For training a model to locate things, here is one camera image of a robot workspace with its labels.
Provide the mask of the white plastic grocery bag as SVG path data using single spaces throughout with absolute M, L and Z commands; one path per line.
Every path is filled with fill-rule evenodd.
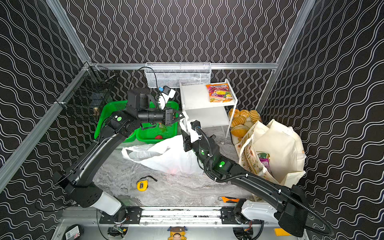
M 125 160 L 171 175 L 203 173 L 195 153 L 192 150 L 185 152 L 182 135 L 157 144 L 125 147 L 122 149 L 122 156 Z

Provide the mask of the green drink can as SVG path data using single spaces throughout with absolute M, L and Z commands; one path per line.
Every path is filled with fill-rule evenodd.
M 270 155 L 268 153 L 258 153 L 258 158 L 259 159 L 270 159 Z

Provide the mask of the cream canvas tote bag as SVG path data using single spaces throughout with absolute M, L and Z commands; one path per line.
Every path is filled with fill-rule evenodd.
M 274 119 L 267 125 L 255 123 L 235 148 L 241 167 L 274 184 L 291 188 L 306 173 L 307 156 L 300 136 L 292 127 Z M 272 175 L 260 162 L 258 153 L 270 155 Z

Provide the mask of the purple snack pouch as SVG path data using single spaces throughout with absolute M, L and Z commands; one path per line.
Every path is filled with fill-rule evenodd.
M 272 170 L 270 167 L 270 160 L 269 159 L 260 159 L 260 162 L 264 165 L 264 167 L 267 169 L 268 173 L 272 175 Z

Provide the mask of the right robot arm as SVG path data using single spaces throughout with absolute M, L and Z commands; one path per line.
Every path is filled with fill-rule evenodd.
M 181 130 L 185 152 L 193 151 L 198 166 L 217 183 L 231 183 L 266 201 L 276 209 L 274 218 L 289 234 L 302 237 L 310 231 L 326 237 L 335 234 L 334 228 L 318 213 L 312 210 L 303 190 L 294 185 L 291 188 L 274 184 L 245 170 L 235 161 L 223 156 L 213 137 L 208 137 L 200 122 L 192 122 L 192 130 L 198 134 L 192 139 L 192 131 Z

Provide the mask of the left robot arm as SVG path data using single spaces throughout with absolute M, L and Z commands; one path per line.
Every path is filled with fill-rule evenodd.
M 159 88 L 159 99 L 146 89 L 128 91 L 124 109 L 111 113 L 100 128 L 96 141 L 70 167 L 54 174 L 54 183 L 63 188 L 71 200 L 83 208 L 92 207 L 122 223 L 127 218 L 126 206 L 93 182 L 94 176 L 118 145 L 123 143 L 143 124 L 171 126 L 184 118 L 179 110 L 166 106 L 175 95 L 175 90 Z

